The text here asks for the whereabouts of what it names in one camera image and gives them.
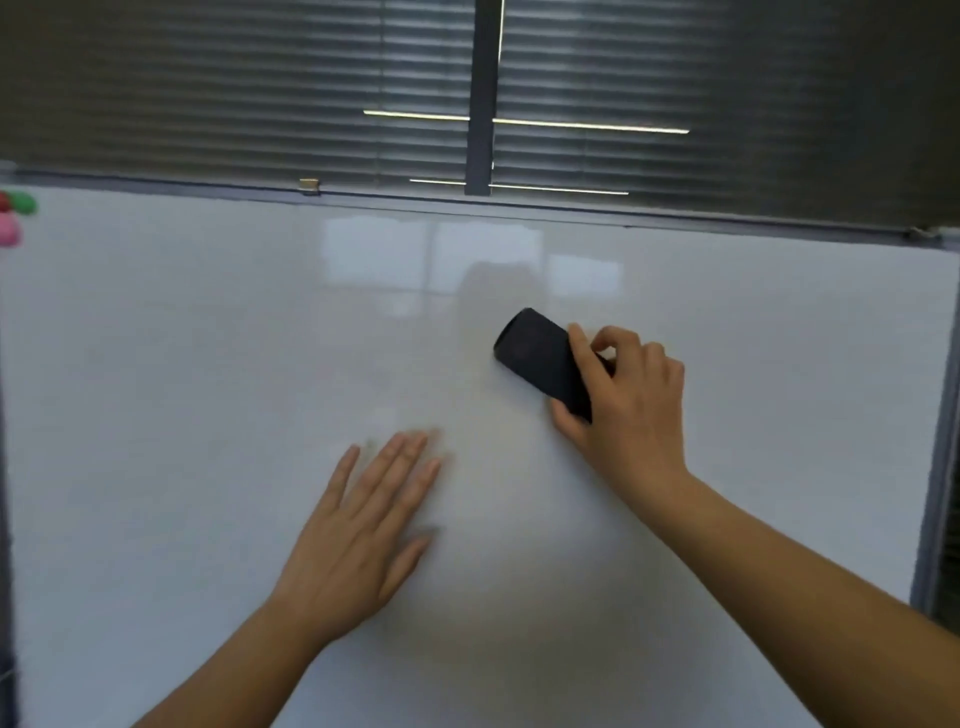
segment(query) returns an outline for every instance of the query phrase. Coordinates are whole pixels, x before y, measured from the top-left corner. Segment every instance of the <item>whiteboard eraser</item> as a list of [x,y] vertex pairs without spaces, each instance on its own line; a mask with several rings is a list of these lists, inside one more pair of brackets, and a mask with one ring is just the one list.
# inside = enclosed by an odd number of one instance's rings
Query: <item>whiteboard eraser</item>
[[[592,422],[590,397],[573,359],[566,331],[533,308],[524,308],[493,344],[493,358],[577,417]],[[613,362],[597,354],[608,374]]]

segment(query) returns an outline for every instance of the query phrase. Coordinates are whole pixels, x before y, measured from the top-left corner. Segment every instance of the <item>window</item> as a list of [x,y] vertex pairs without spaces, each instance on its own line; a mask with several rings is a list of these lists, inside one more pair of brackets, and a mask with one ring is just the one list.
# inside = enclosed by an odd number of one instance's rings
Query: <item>window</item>
[[0,24],[0,158],[290,187],[462,177],[472,0],[56,0]]
[[948,0],[42,5],[0,11],[31,170],[960,222]]

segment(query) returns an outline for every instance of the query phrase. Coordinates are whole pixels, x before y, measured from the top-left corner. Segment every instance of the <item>hand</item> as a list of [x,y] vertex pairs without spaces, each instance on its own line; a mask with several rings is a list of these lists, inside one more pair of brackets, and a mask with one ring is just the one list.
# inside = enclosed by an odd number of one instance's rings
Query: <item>hand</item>
[[[657,343],[641,345],[625,328],[602,328],[592,344],[576,324],[570,348],[590,395],[593,424],[550,401],[556,428],[631,508],[662,484],[686,475],[681,400],[684,365]],[[613,347],[616,373],[607,374],[594,352]]]
[[394,556],[440,471],[434,458],[403,487],[426,443],[422,432],[394,435],[344,497],[360,454],[350,447],[303,527],[268,605],[316,652],[382,609],[430,546],[429,536],[419,536]]

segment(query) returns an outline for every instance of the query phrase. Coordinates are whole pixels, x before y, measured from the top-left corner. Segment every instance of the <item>whiteboard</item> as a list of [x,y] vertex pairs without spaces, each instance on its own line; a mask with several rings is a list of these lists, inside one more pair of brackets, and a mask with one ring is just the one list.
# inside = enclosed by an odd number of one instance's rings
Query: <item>whiteboard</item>
[[956,258],[36,190],[0,262],[30,728],[126,726],[266,597],[338,455],[438,429],[440,538],[277,725],[811,726],[491,359],[525,305],[687,365],[691,469],[906,599]]

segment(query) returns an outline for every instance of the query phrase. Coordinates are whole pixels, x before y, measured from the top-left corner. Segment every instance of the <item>pink magnet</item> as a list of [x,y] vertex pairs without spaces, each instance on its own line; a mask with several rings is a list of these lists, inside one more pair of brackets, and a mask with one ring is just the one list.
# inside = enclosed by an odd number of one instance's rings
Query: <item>pink magnet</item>
[[0,212],[0,248],[15,248],[20,244],[20,224],[8,212]]

